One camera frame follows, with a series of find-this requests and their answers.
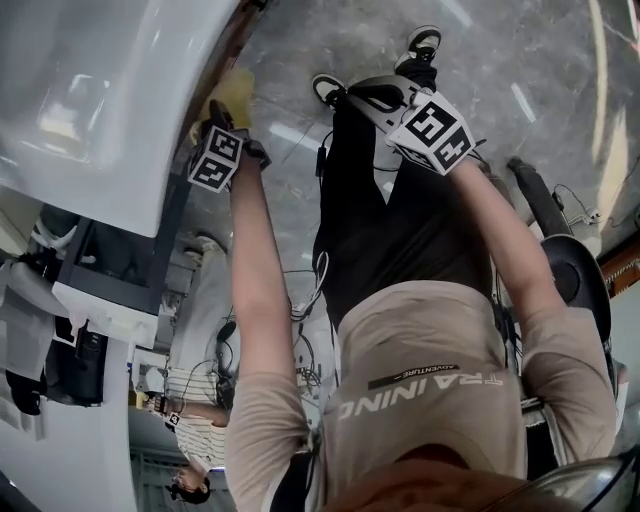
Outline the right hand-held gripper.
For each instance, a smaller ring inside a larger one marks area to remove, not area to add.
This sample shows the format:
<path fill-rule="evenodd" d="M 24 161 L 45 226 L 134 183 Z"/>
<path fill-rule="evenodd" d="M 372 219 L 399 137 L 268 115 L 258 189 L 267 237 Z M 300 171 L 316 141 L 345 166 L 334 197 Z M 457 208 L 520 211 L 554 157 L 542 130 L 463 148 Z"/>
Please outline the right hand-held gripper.
<path fill-rule="evenodd" d="M 441 176 L 476 148 L 466 121 L 441 93 L 404 87 L 397 75 L 355 83 L 348 100 L 405 160 Z"/>

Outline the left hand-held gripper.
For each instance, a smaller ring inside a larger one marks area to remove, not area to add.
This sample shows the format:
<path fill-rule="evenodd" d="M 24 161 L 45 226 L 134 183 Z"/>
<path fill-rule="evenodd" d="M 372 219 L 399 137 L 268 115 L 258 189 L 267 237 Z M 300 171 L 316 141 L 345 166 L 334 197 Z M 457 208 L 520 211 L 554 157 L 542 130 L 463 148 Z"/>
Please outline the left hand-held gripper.
<path fill-rule="evenodd" d="M 244 152 L 259 162 L 261 170 L 271 164 L 264 146 L 249 130 L 235 126 L 231 113 L 218 100 L 211 100 L 208 117 L 200 125 L 194 152 L 188 163 L 188 181 L 208 191 L 220 193 L 230 187 Z"/>

